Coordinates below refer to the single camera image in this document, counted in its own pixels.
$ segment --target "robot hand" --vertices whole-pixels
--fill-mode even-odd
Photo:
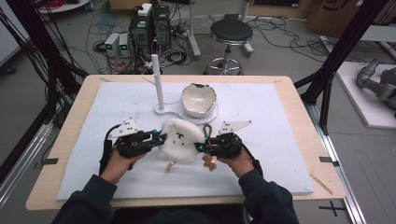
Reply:
[[[236,158],[243,147],[242,139],[235,133],[224,133],[206,138],[204,143],[195,143],[195,148],[199,152],[226,159]]]
[[[122,125],[129,125],[132,121],[127,120]],[[116,148],[122,157],[131,159],[133,157],[139,156],[141,154],[150,152],[152,148],[162,145],[166,140],[166,133],[161,134],[161,131],[153,130],[150,132],[130,132],[130,134],[123,134],[119,136],[113,145],[113,142],[108,139],[113,130],[116,130],[121,125],[116,125],[111,128],[104,142],[104,150],[102,159],[100,160],[99,175],[105,170],[108,160],[110,160],[111,152]]]

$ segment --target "cardboard box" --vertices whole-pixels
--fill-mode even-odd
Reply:
[[[297,7],[255,5],[254,1],[251,1],[250,7],[248,9],[248,15],[302,19],[306,18],[309,11],[311,10],[312,5],[312,0],[300,0]]]
[[[143,3],[151,3],[150,0],[110,0],[111,9],[132,9],[141,7]]]
[[[315,0],[306,20],[309,33],[340,37],[355,16],[356,1]]]

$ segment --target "hand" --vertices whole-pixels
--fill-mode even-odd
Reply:
[[[133,157],[131,159],[124,158],[120,155],[120,153],[114,149],[111,153],[110,160],[107,163],[105,170],[102,172],[100,177],[104,180],[116,185],[119,183],[122,176],[128,170],[130,165],[134,165],[139,159],[146,156],[145,154],[139,155],[137,157]]]
[[[218,161],[226,163],[228,166],[230,166],[238,178],[241,178],[247,172],[254,169],[251,158],[244,150],[242,150],[239,156],[234,159],[224,159],[218,157]]]

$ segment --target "table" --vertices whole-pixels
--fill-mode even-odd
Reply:
[[[310,195],[295,195],[294,200],[342,199],[346,191],[331,162],[321,162],[319,157],[328,157],[317,131],[309,118],[300,96],[288,77],[268,76],[162,76],[163,82],[206,82],[206,83],[268,83],[274,84],[284,111],[301,150],[306,168],[311,175],[315,192]],[[59,158],[57,164],[45,165],[27,200],[29,210],[60,209],[64,201],[55,197],[61,185],[64,169],[70,152],[76,143],[82,124],[91,108],[96,92],[102,82],[146,82],[141,76],[88,76],[78,93],[69,115],[49,154]],[[113,200],[114,207],[165,206],[187,204],[241,203],[242,196],[197,197],[168,199]]]

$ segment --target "dark sleeve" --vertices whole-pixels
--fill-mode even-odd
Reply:
[[[74,192],[52,223],[110,223],[110,201],[117,186],[93,175],[82,191]]]
[[[244,206],[254,223],[299,223],[290,192],[275,182],[267,182],[257,170],[243,175],[239,185],[246,197]]]

